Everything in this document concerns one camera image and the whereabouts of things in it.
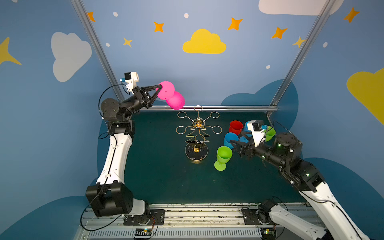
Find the blue wine glass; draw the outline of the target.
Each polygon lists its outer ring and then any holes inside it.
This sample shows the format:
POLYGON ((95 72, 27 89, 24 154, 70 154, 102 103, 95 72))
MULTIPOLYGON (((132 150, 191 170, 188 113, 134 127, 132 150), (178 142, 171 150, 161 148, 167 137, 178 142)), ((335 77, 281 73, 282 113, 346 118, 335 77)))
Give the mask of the blue wine glass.
MULTIPOLYGON (((249 121, 247 121, 247 122, 244 124, 244 129, 243 129, 244 132, 251 132, 251 131, 249 130, 249 128, 248 128, 248 123, 249 123, 249 121)), ((252 138, 253 138, 252 134, 246 134, 246 137, 241 136, 241 137, 239 138, 239 140, 240 140, 240 142, 248 143, 248 142, 249 142, 248 138, 252 139, 252 138)))
POLYGON ((239 137, 235 133, 227 133, 224 137, 224 146, 233 149, 234 146, 231 144, 231 141, 238 141, 239 137))

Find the green wine glass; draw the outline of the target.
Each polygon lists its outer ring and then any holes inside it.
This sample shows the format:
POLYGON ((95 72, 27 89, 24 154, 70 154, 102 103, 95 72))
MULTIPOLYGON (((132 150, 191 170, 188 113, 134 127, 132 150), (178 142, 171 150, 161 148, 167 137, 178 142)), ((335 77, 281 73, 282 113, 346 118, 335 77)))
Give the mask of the green wine glass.
POLYGON ((267 132, 266 132, 266 139, 265 139, 265 142, 268 142, 270 141, 276 134, 276 130, 271 127, 271 126, 268 126, 267 127, 267 132))
POLYGON ((222 146, 217 150, 217 160, 214 163, 214 167, 217 171, 224 171, 226 169, 226 163, 233 156, 233 151, 229 147, 222 146))

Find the red wine glass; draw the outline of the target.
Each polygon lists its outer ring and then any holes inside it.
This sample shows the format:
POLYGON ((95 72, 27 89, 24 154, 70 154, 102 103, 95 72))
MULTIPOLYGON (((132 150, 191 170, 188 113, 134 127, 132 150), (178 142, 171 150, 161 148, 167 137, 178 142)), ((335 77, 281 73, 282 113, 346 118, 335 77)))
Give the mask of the red wine glass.
POLYGON ((237 121, 237 120, 230 122, 230 126, 229 126, 229 132, 230 133, 240 135, 241 132, 243 131, 243 129, 244 129, 244 125, 242 122, 237 121))

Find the pink wine glass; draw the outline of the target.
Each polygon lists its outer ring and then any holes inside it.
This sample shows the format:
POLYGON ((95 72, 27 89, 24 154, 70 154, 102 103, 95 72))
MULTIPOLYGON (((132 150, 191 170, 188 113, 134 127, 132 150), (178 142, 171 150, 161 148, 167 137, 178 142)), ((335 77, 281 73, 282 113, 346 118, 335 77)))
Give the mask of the pink wine glass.
POLYGON ((185 106, 185 98, 175 90, 175 86, 169 81, 160 83, 162 89, 158 93, 158 98, 165 100, 173 110, 180 110, 185 106))

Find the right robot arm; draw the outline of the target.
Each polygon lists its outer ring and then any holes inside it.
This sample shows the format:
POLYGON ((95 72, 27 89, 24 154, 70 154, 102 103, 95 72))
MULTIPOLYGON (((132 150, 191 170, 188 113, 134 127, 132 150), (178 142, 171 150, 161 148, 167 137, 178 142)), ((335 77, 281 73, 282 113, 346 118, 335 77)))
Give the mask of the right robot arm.
POLYGON ((280 175, 312 206, 324 223, 319 227, 289 213, 273 200, 259 205, 262 224, 277 224, 304 240, 367 240, 369 237, 354 223, 326 183, 323 175, 310 162, 301 159, 302 142, 290 133, 276 135, 273 146, 231 140, 240 156, 259 157, 278 168, 280 175))

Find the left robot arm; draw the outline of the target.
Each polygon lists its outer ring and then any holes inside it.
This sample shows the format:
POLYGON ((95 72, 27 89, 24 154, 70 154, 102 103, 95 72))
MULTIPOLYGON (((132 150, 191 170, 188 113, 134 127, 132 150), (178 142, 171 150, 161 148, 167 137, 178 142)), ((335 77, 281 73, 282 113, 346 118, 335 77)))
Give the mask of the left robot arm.
POLYGON ((113 215, 145 216, 150 214, 148 204, 134 198, 125 186, 125 167, 135 135, 132 115, 140 109, 152 107, 161 85, 134 87, 133 95, 120 102, 108 98, 100 100, 100 111, 110 136, 106 162, 96 184, 89 186, 86 197, 97 217, 113 215))

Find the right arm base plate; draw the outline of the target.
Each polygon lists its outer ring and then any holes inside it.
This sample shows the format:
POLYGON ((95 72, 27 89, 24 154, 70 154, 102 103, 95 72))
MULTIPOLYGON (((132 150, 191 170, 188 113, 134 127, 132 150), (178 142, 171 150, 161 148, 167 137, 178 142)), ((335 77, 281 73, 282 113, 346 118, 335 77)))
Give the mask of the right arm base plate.
POLYGON ((241 208, 245 225, 280 225, 271 218, 272 209, 241 208))

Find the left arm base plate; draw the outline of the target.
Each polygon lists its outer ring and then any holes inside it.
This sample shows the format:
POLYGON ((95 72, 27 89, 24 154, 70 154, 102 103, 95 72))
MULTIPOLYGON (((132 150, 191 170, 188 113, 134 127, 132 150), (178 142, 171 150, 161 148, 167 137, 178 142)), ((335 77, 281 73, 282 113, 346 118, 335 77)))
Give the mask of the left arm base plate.
POLYGON ((124 226, 163 226, 165 220, 165 210, 150 210, 149 213, 139 216, 125 216, 124 226))

